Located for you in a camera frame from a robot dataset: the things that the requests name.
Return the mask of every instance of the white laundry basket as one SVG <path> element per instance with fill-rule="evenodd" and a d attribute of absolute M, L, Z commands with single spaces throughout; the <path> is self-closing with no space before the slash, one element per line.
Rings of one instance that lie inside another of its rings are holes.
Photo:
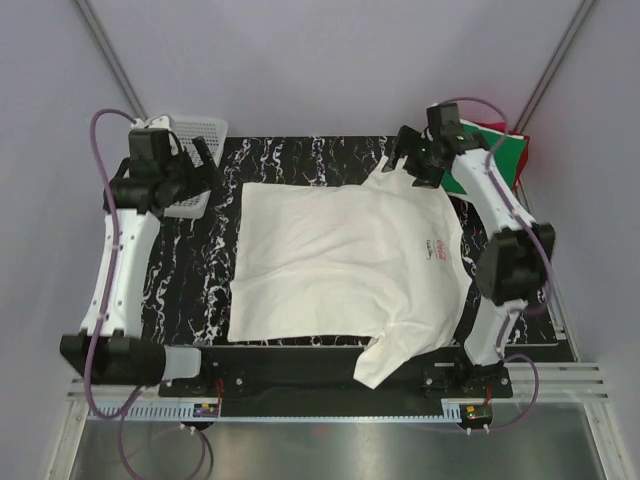
<path fill-rule="evenodd" d="M 220 165 L 224 140 L 227 137 L 227 122 L 218 118 L 191 117 L 186 115 L 163 115 L 154 118 L 150 126 L 167 127 L 180 139 L 183 148 L 189 152 L 196 167 L 202 165 L 202 160 L 198 151 L 193 146 L 191 140 L 195 137 L 204 137 L 207 146 L 213 156 L 216 166 Z M 192 197 L 184 202 L 178 202 L 165 209 L 167 217 L 176 218 L 201 218 L 207 208 L 207 202 L 211 192 L 204 192 Z"/>

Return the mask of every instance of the printed logo on shirt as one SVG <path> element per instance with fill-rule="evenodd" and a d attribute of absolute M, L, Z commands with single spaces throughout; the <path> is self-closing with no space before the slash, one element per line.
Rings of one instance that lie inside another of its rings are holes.
<path fill-rule="evenodd" d="M 438 260 L 445 261 L 447 259 L 444 243 L 440 240 L 427 240 L 427 260 L 431 260 L 434 255 L 438 257 Z"/>

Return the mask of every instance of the marble tabletop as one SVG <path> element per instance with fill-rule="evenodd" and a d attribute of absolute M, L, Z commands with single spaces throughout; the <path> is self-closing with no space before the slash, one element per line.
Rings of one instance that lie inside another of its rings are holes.
<path fill-rule="evenodd" d="M 172 345 L 228 345 L 242 185 L 247 182 L 341 186 L 361 184 L 379 162 L 391 137 L 228 138 L 220 163 L 223 200 L 210 201 L 198 220 L 165 218 L 153 247 L 144 289 L 143 337 Z M 473 206 L 451 202 L 460 218 L 465 268 L 473 277 L 487 237 Z M 480 293 L 472 283 L 455 338 L 473 326 Z M 254 345 L 366 345 L 368 338 L 321 336 L 254 342 Z M 555 344 L 547 313 L 521 316 L 511 343 Z"/>

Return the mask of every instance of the white wall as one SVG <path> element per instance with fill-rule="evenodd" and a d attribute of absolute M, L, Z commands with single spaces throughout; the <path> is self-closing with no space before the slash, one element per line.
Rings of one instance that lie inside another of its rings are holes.
<path fill-rule="evenodd" d="M 71 1 L 5 0 L 0 15 L 0 476 L 35 480 L 58 433 L 104 230 L 89 118 L 124 99 Z M 103 119 L 113 169 L 127 122 Z"/>
<path fill-rule="evenodd" d="M 527 129 L 524 182 L 556 228 L 569 326 L 604 371 L 640 473 L 639 19 L 637 0 L 600 2 Z"/>
<path fill-rule="evenodd" d="M 460 95 L 515 120 L 579 4 L 90 1 L 150 114 L 219 116 L 232 135 L 395 134 Z"/>

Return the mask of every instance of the white cloth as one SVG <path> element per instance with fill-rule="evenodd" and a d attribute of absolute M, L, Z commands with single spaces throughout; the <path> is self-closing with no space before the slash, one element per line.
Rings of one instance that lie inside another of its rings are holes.
<path fill-rule="evenodd" d="M 386 160 L 361 186 L 244 185 L 229 341 L 369 336 L 354 378 L 370 388 L 451 341 L 471 283 L 460 223 Z"/>

